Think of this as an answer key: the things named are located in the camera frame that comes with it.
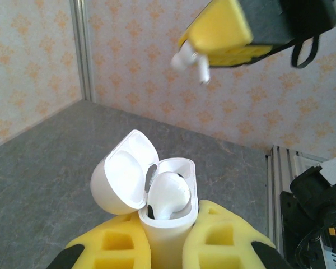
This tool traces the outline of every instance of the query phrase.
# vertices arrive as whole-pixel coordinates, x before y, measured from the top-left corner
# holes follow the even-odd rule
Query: white charging case
[[[181,174],[191,192],[188,205],[169,220],[154,220],[147,215],[144,190],[148,169],[157,165],[155,175],[171,171]],[[197,181],[194,162],[186,158],[159,161],[149,139],[133,130],[95,168],[91,192],[105,211],[128,214],[137,210],[151,247],[152,268],[181,268],[181,251],[186,236],[198,216]]]

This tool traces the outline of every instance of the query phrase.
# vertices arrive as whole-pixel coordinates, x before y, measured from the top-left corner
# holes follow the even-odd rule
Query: open airpods case lid
[[[92,174],[91,192],[96,203],[116,215],[143,208],[147,202],[146,174],[158,162],[158,153],[149,139],[138,130],[131,131]]]

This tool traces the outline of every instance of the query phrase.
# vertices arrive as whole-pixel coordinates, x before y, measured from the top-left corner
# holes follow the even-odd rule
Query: patterned wall
[[[316,61],[303,70],[290,67],[288,50],[252,66],[214,69],[211,83],[199,86],[195,69],[178,74],[170,60],[208,2],[87,1],[97,102],[249,147],[335,156],[336,29],[322,36]]]
[[[69,1],[0,0],[0,144],[80,98]]]

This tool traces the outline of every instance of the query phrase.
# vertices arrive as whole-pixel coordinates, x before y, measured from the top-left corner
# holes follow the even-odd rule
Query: wallpaper
[[[335,156],[336,28],[305,69],[290,67],[289,49],[251,66],[213,69],[211,83],[200,86],[196,69],[176,73],[170,60],[208,2],[87,1],[96,101],[265,151],[280,145]]]
[[[79,99],[69,1],[0,0],[0,144]]]

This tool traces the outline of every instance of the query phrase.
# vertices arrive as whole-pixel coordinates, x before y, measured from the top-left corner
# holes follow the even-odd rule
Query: gray table surface
[[[267,233],[262,151],[80,101],[0,146],[0,268],[46,268],[70,240],[112,217],[94,202],[90,177],[132,129],[161,159],[195,162],[199,199]]]

